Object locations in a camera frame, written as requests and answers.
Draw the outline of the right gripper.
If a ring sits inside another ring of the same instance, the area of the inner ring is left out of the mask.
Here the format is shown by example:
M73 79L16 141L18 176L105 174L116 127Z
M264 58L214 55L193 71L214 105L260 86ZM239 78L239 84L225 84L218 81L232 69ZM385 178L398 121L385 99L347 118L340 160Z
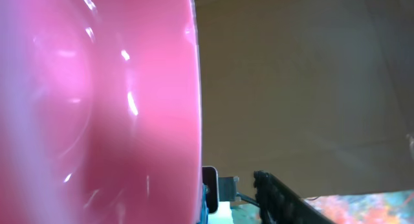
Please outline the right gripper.
M238 176L235 177L219 177L219 201L237 201L238 189L237 184L239 182Z

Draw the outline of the pink scoop blue handle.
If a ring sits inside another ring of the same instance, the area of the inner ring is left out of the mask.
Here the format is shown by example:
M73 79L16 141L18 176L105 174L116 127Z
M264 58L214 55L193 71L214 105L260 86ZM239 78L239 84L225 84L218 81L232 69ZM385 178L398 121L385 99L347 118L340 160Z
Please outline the pink scoop blue handle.
M1 0L1 222L204 223L194 0Z

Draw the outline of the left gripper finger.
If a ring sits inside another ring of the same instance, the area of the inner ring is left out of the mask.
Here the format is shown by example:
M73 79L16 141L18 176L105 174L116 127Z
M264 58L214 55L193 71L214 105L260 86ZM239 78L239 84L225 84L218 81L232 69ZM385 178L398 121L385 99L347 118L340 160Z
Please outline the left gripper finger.
M268 172L254 172L254 188L262 224L333 224Z

